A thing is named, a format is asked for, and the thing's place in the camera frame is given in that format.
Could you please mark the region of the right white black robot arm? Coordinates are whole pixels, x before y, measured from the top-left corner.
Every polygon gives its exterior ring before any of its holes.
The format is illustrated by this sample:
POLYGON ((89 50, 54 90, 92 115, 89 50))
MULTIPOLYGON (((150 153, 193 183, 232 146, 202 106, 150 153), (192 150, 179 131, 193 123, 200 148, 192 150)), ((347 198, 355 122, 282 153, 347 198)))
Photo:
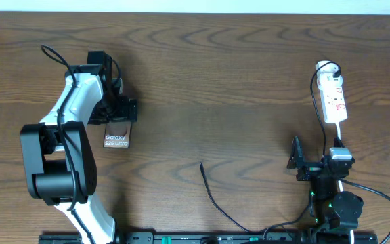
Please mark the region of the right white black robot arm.
POLYGON ((292 141, 287 168, 297 170, 298 181, 310 182, 310 207, 316 219, 307 238, 312 243, 354 243, 364 202, 361 197, 339 187, 338 181, 349 175, 355 163, 339 138, 319 161, 306 161, 298 137, 292 141))

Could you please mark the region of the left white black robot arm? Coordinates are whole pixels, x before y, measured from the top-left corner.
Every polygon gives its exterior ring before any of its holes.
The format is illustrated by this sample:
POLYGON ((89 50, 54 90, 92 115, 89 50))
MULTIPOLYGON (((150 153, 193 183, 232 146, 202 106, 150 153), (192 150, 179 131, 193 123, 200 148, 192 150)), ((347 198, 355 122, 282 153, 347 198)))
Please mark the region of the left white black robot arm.
POLYGON ((20 142, 29 194, 62 212, 81 243, 123 243, 117 221, 96 192, 97 165, 88 125, 130 125, 137 102, 122 94, 112 64, 71 66, 52 110, 38 123, 24 125, 20 142))

